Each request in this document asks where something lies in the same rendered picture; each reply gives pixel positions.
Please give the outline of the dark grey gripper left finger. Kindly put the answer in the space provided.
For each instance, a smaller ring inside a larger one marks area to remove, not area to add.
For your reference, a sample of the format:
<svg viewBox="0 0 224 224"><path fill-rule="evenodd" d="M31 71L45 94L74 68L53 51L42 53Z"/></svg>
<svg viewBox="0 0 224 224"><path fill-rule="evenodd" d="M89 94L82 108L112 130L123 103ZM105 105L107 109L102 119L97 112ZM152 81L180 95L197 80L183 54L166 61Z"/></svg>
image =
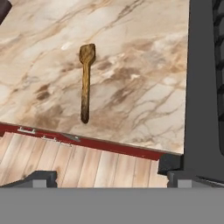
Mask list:
<svg viewBox="0 0 224 224"><path fill-rule="evenodd" d="M34 171L26 178L3 185L5 187L24 188L57 188L56 182L58 174L56 171Z"/></svg>

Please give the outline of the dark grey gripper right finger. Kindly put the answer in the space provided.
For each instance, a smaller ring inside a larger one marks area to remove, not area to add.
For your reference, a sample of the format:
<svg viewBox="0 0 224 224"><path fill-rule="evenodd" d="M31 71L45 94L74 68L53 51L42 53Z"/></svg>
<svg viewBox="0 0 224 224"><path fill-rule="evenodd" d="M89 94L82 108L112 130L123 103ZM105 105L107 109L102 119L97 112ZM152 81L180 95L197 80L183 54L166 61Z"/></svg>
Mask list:
<svg viewBox="0 0 224 224"><path fill-rule="evenodd" d="M224 184L221 182L198 178L183 171L169 171L167 178L167 186L170 188L224 188Z"/></svg>

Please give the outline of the brown wooden spatula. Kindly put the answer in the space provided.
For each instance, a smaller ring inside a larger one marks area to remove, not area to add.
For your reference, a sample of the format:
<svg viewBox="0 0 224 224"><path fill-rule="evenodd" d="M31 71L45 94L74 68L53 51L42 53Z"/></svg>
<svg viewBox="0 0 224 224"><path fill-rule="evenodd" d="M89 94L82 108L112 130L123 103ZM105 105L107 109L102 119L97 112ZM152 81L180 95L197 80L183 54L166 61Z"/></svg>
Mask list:
<svg viewBox="0 0 224 224"><path fill-rule="evenodd" d="M80 119L83 123L88 123L90 99L90 67L95 62L95 44L82 45L80 47L79 59L83 67Z"/></svg>

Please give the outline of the red cupboard front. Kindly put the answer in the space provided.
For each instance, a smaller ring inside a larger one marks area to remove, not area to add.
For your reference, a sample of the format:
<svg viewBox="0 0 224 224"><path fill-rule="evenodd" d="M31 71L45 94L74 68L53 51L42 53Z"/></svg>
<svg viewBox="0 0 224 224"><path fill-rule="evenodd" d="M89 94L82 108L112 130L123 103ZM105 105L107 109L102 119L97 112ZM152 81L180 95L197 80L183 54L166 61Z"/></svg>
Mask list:
<svg viewBox="0 0 224 224"><path fill-rule="evenodd" d="M36 134L31 135L18 132L19 127L23 127L28 130L35 129ZM69 135L61 132L53 132L44 129L37 129L32 127L25 127L21 125L13 125L9 123L0 122L0 136L2 136L5 132L18 133L22 135L39 137L39 138L41 138L42 136L46 136L48 138L56 137L58 140L64 143L70 143L71 145L79 145L97 150L110 151L138 158L148 158L155 161L159 160L160 157L163 155L163 152L156 151L153 149L143 149L136 146L113 143L110 141L102 141L93 138L86 138L83 136Z"/></svg>

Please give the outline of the dark grey stove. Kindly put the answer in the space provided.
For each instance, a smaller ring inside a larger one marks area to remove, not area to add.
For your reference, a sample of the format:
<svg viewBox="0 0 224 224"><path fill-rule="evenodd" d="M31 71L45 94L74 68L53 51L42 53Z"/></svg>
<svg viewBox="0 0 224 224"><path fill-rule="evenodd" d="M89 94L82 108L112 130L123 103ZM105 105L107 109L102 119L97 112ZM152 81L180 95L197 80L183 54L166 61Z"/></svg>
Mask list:
<svg viewBox="0 0 224 224"><path fill-rule="evenodd" d="M224 0L190 0L184 153L165 153L158 173L224 184Z"/></svg>

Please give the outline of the dark brown round object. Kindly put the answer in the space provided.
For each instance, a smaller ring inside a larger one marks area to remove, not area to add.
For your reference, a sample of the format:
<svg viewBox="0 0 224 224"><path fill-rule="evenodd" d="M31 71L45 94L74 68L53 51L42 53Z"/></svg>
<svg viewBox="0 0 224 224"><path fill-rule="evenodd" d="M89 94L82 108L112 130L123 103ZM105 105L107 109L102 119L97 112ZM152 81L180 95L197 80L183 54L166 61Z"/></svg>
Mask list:
<svg viewBox="0 0 224 224"><path fill-rule="evenodd" d="M12 4L9 0L0 0L0 25L9 14Z"/></svg>

